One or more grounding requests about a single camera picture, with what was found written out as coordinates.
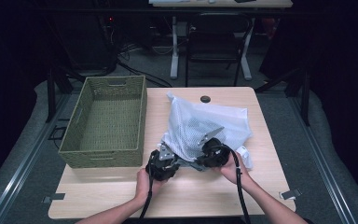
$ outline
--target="green wicker basket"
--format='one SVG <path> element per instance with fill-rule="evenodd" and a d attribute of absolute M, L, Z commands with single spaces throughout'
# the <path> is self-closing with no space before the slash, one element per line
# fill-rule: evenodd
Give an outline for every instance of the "green wicker basket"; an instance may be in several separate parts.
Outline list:
<path fill-rule="evenodd" d="M 141 166 L 146 104 L 144 76 L 88 77 L 59 154 L 72 168 Z"/>

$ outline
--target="black curtain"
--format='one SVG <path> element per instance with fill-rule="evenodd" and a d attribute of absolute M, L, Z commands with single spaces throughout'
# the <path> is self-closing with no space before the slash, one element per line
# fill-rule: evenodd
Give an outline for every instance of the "black curtain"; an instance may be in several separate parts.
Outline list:
<path fill-rule="evenodd" d="M 41 17 L 23 3 L 0 1 L 0 167 L 33 112 L 34 87 L 53 64 L 69 64 Z"/>
<path fill-rule="evenodd" d="M 282 19 L 260 71 L 278 77 L 305 59 L 316 35 L 328 40 L 309 70 L 310 88 L 322 101 L 335 150 L 358 184 L 358 1 L 332 1 L 330 10 L 335 13 L 327 17 L 331 25 L 319 34 L 315 31 L 329 23 L 327 18 L 314 22 Z"/>

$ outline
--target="white desk leg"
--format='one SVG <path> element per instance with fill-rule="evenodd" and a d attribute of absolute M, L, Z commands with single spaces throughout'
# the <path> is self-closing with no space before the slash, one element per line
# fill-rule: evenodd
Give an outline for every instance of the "white desk leg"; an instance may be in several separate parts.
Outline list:
<path fill-rule="evenodd" d="M 171 79 L 178 78 L 178 35 L 176 33 L 176 17 L 172 17 L 172 63 L 171 63 Z"/>
<path fill-rule="evenodd" d="M 252 80 L 252 74 L 251 74 L 251 70 L 249 69 L 248 61 L 246 59 L 246 52 L 248 51 L 249 42 L 251 41 L 251 37 L 252 37 L 252 32 L 253 32 L 253 27 L 249 32 L 248 36 L 246 36 L 245 47 L 243 49 L 242 58 L 241 58 L 242 72 L 243 75 L 245 76 L 245 80 L 248 81 Z"/>

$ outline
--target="white desk surface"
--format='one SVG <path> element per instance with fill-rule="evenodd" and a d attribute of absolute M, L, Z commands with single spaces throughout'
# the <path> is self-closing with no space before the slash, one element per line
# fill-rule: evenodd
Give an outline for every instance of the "white desk surface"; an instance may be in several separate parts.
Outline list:
<path fill-rule="evenodd" d="M 212 98 L 209 104 L 248 108 L 253 136 L 245 142 L 251 153 L 254 170 L 251 177 L 269 194 L 292 210 L 292 200 L 283 200 L 279 192 L 289 190 L 275 147 L 269 135 L 255 92 L 247 87 L 235 88 L 149 88 L 145 124 L 144 166 L 151 151 L 167 131 L 171 104 L 167 91 L 199 103 L 202 95 Z M 49 208 L 51 218 L 83 218 L 120 205 L 135 192 L 136 174 L 140 167 L 72 169 L 66 166 L 54 200 Z M 258 204 L 243 192 L 250 215 L 261 215 Z M 133 217 L 139 217 L 138 211 Z M 213 171 L 198 172 L 181 167 L 176 175 L 153 197 L 145 217 L 221 217 L 241 216 L 236 186 Z"/>
<path fill-rule="evenodd" d="M 178 3 L 154 3 L 154 7 L 291 7 L 291 0 L 256 0 L 252 2 L 237 3 L 234 0 L 215 0 L 209 3 L 208 0 L 190 0 Z"/>

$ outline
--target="chair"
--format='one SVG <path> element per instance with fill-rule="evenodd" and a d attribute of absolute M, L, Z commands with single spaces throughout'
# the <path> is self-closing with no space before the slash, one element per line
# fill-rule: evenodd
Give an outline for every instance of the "chair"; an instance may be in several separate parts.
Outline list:
<path fill-rule="evenodd" d="M 245 40 L 252 26 L 252 20 L 240 13 L 200 13 L 191 18 L 186 27 L 186 87 L 189 62 L 228 63 L 227 69 L 236 63 L 233 86 L 237 86 Z"/>

